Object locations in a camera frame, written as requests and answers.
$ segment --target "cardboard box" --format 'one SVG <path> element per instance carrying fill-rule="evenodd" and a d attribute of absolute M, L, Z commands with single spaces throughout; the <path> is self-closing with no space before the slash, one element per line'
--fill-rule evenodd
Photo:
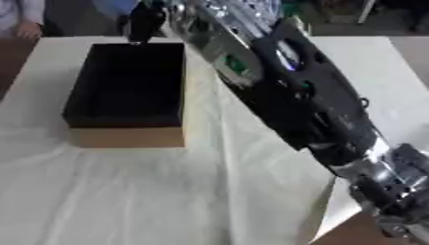
<path fill-rule="evenodd" d="M 93 45 L 63 112 L 73 143 L 183 147 L 185 69 L 182 43 Z"/>

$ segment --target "white cloth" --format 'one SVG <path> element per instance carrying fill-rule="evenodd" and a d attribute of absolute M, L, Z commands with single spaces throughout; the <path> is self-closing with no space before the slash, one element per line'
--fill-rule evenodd
<path fill-rule="evenodd" d="M 45 0 L 0 0 L 0 37 L 12 37 L 12 28 L 18 24 L 20 15 L 43 24 L 44 10 Z"/>
<path fill-rule="evenodd" d="M 359 211 L 190 50 L 186 149 L 70 146 L 60 112 L 84 57 L 118 41 L 42 39 L 0 103 L 0 244 L 304 244 Z M 314 41 L 390 140 L 429 122 L 429 93 L 386 38 Z"/>

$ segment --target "table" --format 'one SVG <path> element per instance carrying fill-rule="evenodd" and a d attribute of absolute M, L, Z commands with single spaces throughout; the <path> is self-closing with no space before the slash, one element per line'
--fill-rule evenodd
<path fill-rule="evenodd" d="M 429 122 L 415 108 L 429 95 L 387 38 L 314 41 L 391 142 Z M 59 112 L 94 42 L 123 40 L 42 39 L 0 104 L 1 242 L 303 244 L 359 212 L 346 183 L 282 143 L 192 51 L 186 150 L 72 147 Z"/>
<path fill-rule="evenodd" d="M 21 70 L 34 44 L 20 39 L 0 39 L 0 100 Z"/>

